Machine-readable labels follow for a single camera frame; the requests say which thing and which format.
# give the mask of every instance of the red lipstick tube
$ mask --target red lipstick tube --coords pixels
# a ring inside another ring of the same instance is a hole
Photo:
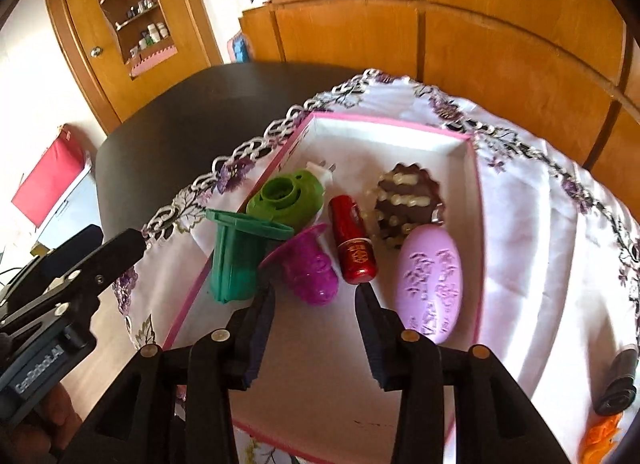
[[[329,213],[342,277],[351,285],[371,281],[378,266],[358,205],[349,195],[339,195],[329,201]]]

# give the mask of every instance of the chocolate cookie toy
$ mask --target chocolate cookie toy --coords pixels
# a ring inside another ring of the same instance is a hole
[[[399,249],[418,225],[442,223],[440,184],[418,164],[396,164],[392,171],[381,175],[376,198],[380,236],[389,247]]]

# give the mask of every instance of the human hand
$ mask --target human hand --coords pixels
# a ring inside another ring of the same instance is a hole
[[[24,464],[40,462],[52,447],[64,450],[82,424],[71,404],[71,397],[60,383],[40,401],[40,408],[44,418],[54,427],[51,434],[25,422],[9,434],[15,452]]]

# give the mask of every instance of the wooden floor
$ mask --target wooden floor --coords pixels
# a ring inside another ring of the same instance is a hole
[[[100,308],[92,318],[91,331],[98,346],[62,381],[82,418],[136,353],[111,286],[100,295]]]

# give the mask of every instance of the magenta plastic toy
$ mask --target magenta plastic toy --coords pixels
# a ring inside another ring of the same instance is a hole
[[[444,342],[462,304],[462,267],[456,244],[438,225],[416,227],[398,257],[396,312],[405,328]]]
[[[311,305],[325,305],[338,294],[338,276],[331,258],[318,243],[318,236],[326,228],[326,224],[318,224],[304,229],[271,252],[260,264],[261,267],[281,264],[287,286]]]

